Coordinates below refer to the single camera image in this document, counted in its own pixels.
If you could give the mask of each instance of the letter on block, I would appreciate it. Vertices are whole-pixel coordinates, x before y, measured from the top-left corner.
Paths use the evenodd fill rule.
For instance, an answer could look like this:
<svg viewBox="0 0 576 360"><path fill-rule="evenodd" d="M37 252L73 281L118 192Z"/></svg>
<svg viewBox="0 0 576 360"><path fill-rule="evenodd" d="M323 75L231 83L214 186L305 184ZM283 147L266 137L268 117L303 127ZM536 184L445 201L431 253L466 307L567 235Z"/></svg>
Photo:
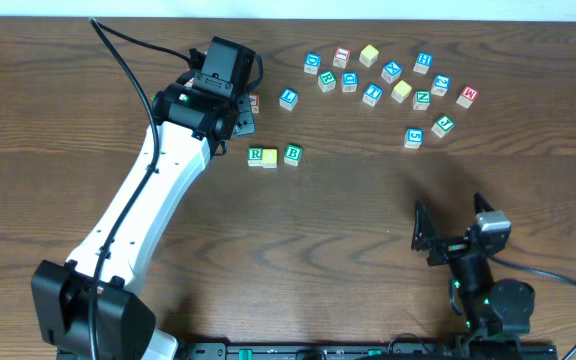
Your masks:
<svg viewBox="0 0 576 360"><path fill-rule="evenodd" d="M317 54L308 53L308 55L306 55L306 62L304 63L304 72L308 74L317 75L320 64L321 64L321 56Z"/></svg>
<svg viewBox="0 0 576 360"><path fill-rule="evenodd" d="M435 125L432 126L432 132L439 138L443 138L444 135L448 134L452 128L455 127L455 122L452 121L448 116L442 115Z"/></svg>
<svg viewBox="0 0 576 360"><path fill-rule="evenodd" d="M408 129L406 131L406 140L404 147L418 149L424 141L424 131L421 129Z"/></svg>
<svg viewBox="0 0 576 360"><path fill-rule="evenodd" d="M361 55L359 55L359 62L370 67L377 61L377 56L379 56L379 50L375 49L374 46L368 45L363 50L361 50Z"/></svg>
<svg viewBox="0 0 576 360"><path fill-rule="evenodd" d="M250 109L252 110L253 114L259 114L259 95L257 94L250 94L248 95L250 99Z"/></svg>
<svg viewBox="0 0 576 360"><path fill-rule="evenodd" d="M359 76L357 73L344 73L341 76L343 92L355 92L357 91L357 84L359 84Z"/></svg>
<svg viewBox="0 0 576 360"><path fill-rule="evenodd" d="M335 88L336 84L337 79L335 78L335 74L333 74L332 71L326 71L319 74L319 88L321 91L330 91Z"/></svg>
<svg viewBox="0 0 576 360"><path fill-rule="evenodd" d="M370 84L364 93L363 101L370 106L375 106L379 98L381 98L382 92L383 90L379 86Z"/></svg>
<svg viewBox="0 0 576 360"><path fill-rule="evenodd" d="M262 148L248 149L248 166L261 166Z"/></svg>
<svg viewBox="0 0 576 360"><path fill-rule="evenodd" d="M388 84L392 84L399 78L402 73L402 68L394 61L389 62L381 71L381 77L386 80Z"/></svg>
<svg viewBox="0 0 576 360"><path fill-rule="evenodd" d="M431 102L430 92L428 91L417 91L415 93L415 99L412 102L413 110L428 110Z"/></svg>
<svg viewBox="0 0 576 360"><path fill-rule="evenodd" d="M410 92L412 91L412 86L408 85L407 82L401 80L395 87L392 89L392 96L393 99L397 100L398 103L404 102Z"/></svg>
<svg viewBox="0 0 576 360"><path fill-rule="evenodd" d="M419 53L417 56L417 61L415 62L415 67L412 69L420 74L425 74L430 69L432 65L432 55L426 53Z"/></svg>
<svg viewBox="0 0 576 360"><path fill-rule="evenodd" d="M299 146L288 145L284 154L284 162L288 165L298 166L303 150Z"/></svg>
<svg viewBox="0 0 576 360"><path fill-rule="evenodd" d="M261 165L267 169L277 167L277 149L264 149L261 152Z"/></svg>
<svg viewBox="0 0 576 360"><path fill-rule="evenodd" d="M348 65L348 60L350 60L350 50L337 48L335 58L332 60L332 65L345 69L346 65Z"/></svg>
<svg viewBox="0 0 576 360"><path fill-rule="evenodd" d="M450 78L448 76L437 75L432 83L430 93L437 96L444 96L450 88Z"/></svg>
<svg viewBox="0 0 576 360"><path fill-rule="evenodd" d="M295 90L285 88L279 97L279 106L292 111L297 105L297 100L299 100L299 94Z"/></svg>
<svg viewBox="0 0 576 360"><path fill-rule="evenodd" d="M459 99L457 99L457 104L465 107L468 109L472 103L475 102L475 99L479 96L479 91L471 88L470 86L466 86L464 91L461 92L459 95Z"/></svg>

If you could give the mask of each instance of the white background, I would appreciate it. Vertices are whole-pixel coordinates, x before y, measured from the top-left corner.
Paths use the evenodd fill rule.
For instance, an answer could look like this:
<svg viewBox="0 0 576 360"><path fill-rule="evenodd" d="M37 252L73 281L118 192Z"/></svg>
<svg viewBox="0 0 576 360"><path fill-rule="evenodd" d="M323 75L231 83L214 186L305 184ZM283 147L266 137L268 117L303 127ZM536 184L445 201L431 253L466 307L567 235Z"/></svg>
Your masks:
<svg viewBox="0 0 576 360"><path fill-rule="evenodd" d="M0 0L0 15L576 21L576 0Z"/></svg>

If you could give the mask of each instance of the toy block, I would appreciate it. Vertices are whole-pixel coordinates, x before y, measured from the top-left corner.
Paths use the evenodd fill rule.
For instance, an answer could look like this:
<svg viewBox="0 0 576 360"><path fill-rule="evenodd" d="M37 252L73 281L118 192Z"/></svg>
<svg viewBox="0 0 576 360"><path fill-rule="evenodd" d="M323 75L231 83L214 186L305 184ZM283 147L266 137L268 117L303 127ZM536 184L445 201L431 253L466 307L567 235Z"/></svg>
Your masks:
<svg viewBox="0 0 576 360"><path fill-rule="evenodd" d="M421 129L408 129L406 131L406 140L404 147L409 149L419 149L424 141L424 131Z"/></svg>
<svg viewBox="0 0 576 360"><path fill-rule="evenodd" d="M375 106L379 98L381 98L381 93L383 90L375 84L370 84L364 93L363 102L370 106Z"/></svg>
<svg viewBox="0 0 576 360"><path fill-rule="evenodd" d="M337 78L335 78L335 74L333 74L332 71L326 71L319 74L318 82L321 91L327 92L335 88L335 85L337 85Z"/></svg>
<svg viewBox="0 0 576 360"><path fill-rule="evenodd" d="M443 138L444 135L448 134L450 130L455 126L455 122L452 121L448 116L442 115L435 125L432 126L432 132L435 135L439 136L439 138Z"/></svg>
<svg viewBox="0 0 576 360"><path fill-rule="evenodd" d="M399 78L402 73L402 68L394 61L389 62L381 71L381 77L386 80L388 84L392 84Z"/></svg>
<svg viewBox="0 0 576 360"><path fill-rule="evenodd" d="M332 60L332 66L345 69L346 65L348 65L348 60L350 60L350 50L337 48L337 51L335 51L335 57Z"/></svg>
<svg viewBox="0 0 576 360"><path fill-rule="evenodd" d="M412 86L408 85L407 82L401 80L395 87L392 89L392 96L393 99L397 100L398 103L404 102L410 92L412 91Z"/></svg>
<svg viewBox="0 0 576 360"><path fill-rule="evenodd" d="M259 95L249 94L248 98L250 99L250 109L252 110L252 113L259 114Z"/></svg>
<svg viewBox="0 0 576 360"><path fill-rule="evenodd" d="M437 96L444 96L450 88L450 78L448 76L437 75L432 83L430 93Z"/></svg>
<svg viewBox="0 0 576 360"><path fill-rule="evenodd" d="M466 86L464 88L464 91L461 92L461 95L459 95L459 99L457 99L457 104L468 109L470 105L472 105L472 103L475 102L478 96L479 91L471 88L470 86Z"/></svg>
<svg viewBox="0 0 576 360"><path fill-rule="evenodd" d="M277 149L264 149L261 152L261 166L266 169L277 167Z"/></svg>
<svg viewBox="0 0 576 360"><path fill-rule="evenodd" d="M303 150L299 146L288 145L284 154L284 163L292 166L298 166Z"/></svg>
<svg viewBox="0 0 576 360"><path fill-rule="evenodd" d="M368 45L363 50L361 50L361 55L359 55L359 62L366 65L366 67L370 67L370 65L377 61L378 56L379 50L375 49L375 47L372 45Z"/></svg>
<svg viewBox="0 0 576 360"><path fill-rule="evenodd" d="M262 148L249 148L248 149L248 166L262 166L261 153Z"/></svg>
<svg viewBox="0 0 576 360"><path fill-rule="evenodd" d="M432 98L429 91L417 91L412 102L413 110L428 110Z"/></svg>
<svg viewBox="0 0 576 360"><path fill-rule="evenodd" d="M344 73L341 75L343 92L355 92L357 91L357 84L359 84L359 75L357 73Z"/></svg>
<svg viewBox="0 0 576 360"><path fill-rule="evenodd" d="M412 69L420 74L425 74L430 69L432 65L432 55L426 53L419 53L417 56L417 61L415 62L415 67Z"/></svg>
<svg viewBox="0 0 576 360"><path fill-rule="evenodd" d="M279 106L292 111L297 105L297 100L299 100L299 94L295 90L285 88L279 97Z"/></svg>
<svg viewBox="0 0 576 360"><path fill-rule="evenodd" d="M306 55L306 62L304 62L304 72L308 74L317 75L320 64L321 64L321 56L317 54L308 53L308 55Z"/></svg>

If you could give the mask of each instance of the table surface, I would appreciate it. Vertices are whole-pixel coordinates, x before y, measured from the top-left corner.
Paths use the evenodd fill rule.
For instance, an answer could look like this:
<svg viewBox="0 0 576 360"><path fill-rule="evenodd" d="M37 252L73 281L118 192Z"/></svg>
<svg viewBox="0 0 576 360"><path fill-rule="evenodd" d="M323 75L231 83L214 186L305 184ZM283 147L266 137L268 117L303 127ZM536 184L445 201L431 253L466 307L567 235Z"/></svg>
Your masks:
<svg viewBox="0 0 576 360"><path fill-rule="evenodd" d="M230 142L188 190L156 249L141 296L179 337L240 342L388 341L465 331L448 305L447 267L410 250L415 199L443 234L462 233L481 191L513 222L499 256L576 278L576 24L108 19L179 51L213 35L263 55L257 132ZM177 58L111 40L148 94L185 70ZM380 50L367 69L358 54ZM303 72L307 52L332 69L352 50L359 89L323 94ZM416 55L434 54L427 75ZM382 66L429 89L427 111L400 105ZM384 88L361 102L370 82ZM455 104L470 85L481 92ZM289 112L285 87L300 94ZM430 128L441 114L456 126ZM426 131L403 148L407 127ZM147 119L132 85L86 19L0 18L0 358L51 358L30 293L39 262L63 262L101 217L143 142ZM304 148L299 167L248 168L253 144ZM576 288L492 265L537 292L533 340L560 354L576 342Z"/></svg>

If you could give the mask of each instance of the yellow block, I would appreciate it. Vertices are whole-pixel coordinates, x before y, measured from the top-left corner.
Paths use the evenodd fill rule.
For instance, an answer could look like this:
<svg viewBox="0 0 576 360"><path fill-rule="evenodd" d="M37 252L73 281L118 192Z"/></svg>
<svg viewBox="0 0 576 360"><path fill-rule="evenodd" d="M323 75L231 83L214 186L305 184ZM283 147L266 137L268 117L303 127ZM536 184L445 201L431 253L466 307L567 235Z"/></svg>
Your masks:
<svg viewBox="0 0 576 360"><path fill-rule="evenodd" d="M393 90L400 96L406 97L412 91L412 86L408 85L407 82L401 80L397 85L395 85L395 88Z"/></svg>
<svg viewBox="0 0 576 360"><path fill-rule="evenodd" d="M361 54L368 58L368 60L372 60L379 55L379 50L375 49L374 46L368 45L363 50L361 50Z"/></svg>
<svg viewBox="0 0 576 360"><path fill-rule="evenodd" d="M265 168L276 168L277 149L264 149L261 153L261 165Z"/></svg>

